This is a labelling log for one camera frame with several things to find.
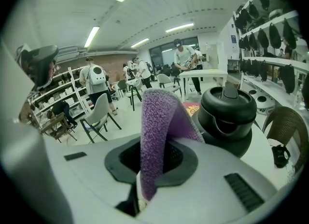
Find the white chair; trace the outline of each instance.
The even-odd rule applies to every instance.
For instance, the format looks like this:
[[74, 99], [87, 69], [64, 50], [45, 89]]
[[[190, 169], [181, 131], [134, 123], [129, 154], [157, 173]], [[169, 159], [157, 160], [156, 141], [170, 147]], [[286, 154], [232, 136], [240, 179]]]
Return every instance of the white chair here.
[[177, 90], [180, 90], [180, 95], [182, 96], [182, 90], [180, 86], [175, 86], [175, 84], [173, 84], [173, 86], [165, 87], [165, 84], [173, 83], [172, 80], [167, 75], [159, 74], [157, 75], [157, 79], [158, 79], [160, 88], [162, 88], [163, 86], [163, 88], [173, 93], [176, 92]]
[[139, 93], [139, 90], [142, 92], [142, 82], [141, 82], [141, 78], [139, 78], [133, 85], [129, 85], [127, 84], [128, 86], [131, 86], [131, 90], [129, 92], [126, 92], [126, 96], [128, 98], [130, 98], [130, 102], [131, 102], [131, 106], [133, 106], [133, 111], [135, 111], [135, 107], [134, 107], [134, 96], [136, 95], [140, 102], [141, 102], [141, 96], [140, 96], [140, 93]]
[[[109, 114], [109, 109], [110, 109], [110, 107], [108, 105], [107, 95], [102, 94], [98, 98], [93, 111], [86, 118], [81, 119], [81, 124], [84, 128], [84, 131], [86, 132], [87, 136], [90, 138], [90, 141], [92, 143], [95, 143], [95, 142], [93, 141], [93, 139], [90, 136], [91, 130], [96, 132], [103, 140], [107, 141], [107, 139], [100, 134], [100, 130], [98, 131], [98, 129], [100, 129], [102, 126], [104, 126], [105, 131], [107, 132], [107, 128], [105, 126], [105, 123], [106, 123], [108, 117], [110, 117], [111, 120], [117, 125], [117, 127], [119, 129], [121, 129], [121, 127], [117, 124], [117, 122]], [[100, 124], [103, 124], [103, 125], [99, 126], [98, 124], [96, 124], [96, 126], [94, 127], [93, 124], [98, 123], [98, 122]]]

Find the purple towel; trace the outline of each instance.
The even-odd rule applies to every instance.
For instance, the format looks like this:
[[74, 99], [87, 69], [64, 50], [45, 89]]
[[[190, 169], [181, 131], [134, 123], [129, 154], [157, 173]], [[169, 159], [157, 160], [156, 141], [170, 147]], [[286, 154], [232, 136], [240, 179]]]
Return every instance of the purple towel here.
[[166, 138], [204, 140], [178, 97], [164, 89], [144, 92], [141, 122], [140, 182], [149, 201], [155, 194], [155, 179], [163, 173]]

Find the man in white shirt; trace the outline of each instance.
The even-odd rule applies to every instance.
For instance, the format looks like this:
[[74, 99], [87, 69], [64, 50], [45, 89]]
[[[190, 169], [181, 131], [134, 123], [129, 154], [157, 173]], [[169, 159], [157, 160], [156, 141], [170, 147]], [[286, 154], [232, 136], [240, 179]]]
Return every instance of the man in white shirt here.
[[202, 53], [199, 51], [199, 48], [195, 48], [195, 53], [197, 54], [197, 69], [198, 70], [202, 70], [203, 69], [203, 55]]
[[129, 69], [129, 66], [127, 64], [123, 64], [123, 67], [124, 67], [123, 71], [124, 71], [124, 75], [126, 76], [126, 80], [128, 81], [128, 80], [134, 78], [134, 73], [133, 72], [132, 72], [132, 75], [129, 75], [127, 73], [128, 69]]
[[[177, 50], [175, 51], [174, 55], [175, 66], [181, 69], [182, 71], [196, 70], [197, 54], [193, 50], [193, 48], [188, 45], [182, 45], [182, 41], [180, 39], [175, 39], [174, 45], [177, 47]], [[197, 93], [199, 95], [202, 95], [198, 77], [192, 77], [192, 81]]]
[[147, 88], [152, 87], [151, 84], [150, 84], [151, 73], [148, 70], [147, 64], [143, 60], [140, 60], [139, 57], [133, 58], [132, 62], [138, 65], [137, 77], [143, 78], [144, 84]]

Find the black helmet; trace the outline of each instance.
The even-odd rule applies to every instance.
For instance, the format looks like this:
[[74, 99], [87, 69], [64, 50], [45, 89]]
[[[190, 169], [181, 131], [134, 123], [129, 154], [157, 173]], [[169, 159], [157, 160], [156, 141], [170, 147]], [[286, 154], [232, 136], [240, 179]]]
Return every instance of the black helmet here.
[[174, 40], [174, 45], [176, 46], [176, 47], [179, 47], [179, 46], [182, 46], [182, 41], [180, 40], [180, 39], [175, 39]]

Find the vent grille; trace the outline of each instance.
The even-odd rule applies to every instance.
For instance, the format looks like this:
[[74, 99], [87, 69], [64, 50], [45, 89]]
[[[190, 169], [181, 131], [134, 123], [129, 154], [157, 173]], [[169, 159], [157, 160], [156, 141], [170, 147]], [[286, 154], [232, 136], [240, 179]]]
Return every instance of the vent grille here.
[[263, 199], [239, 174], [232, 173], [224, 176], [224, 178], [248, 212], [255, 210], [264, 203]]

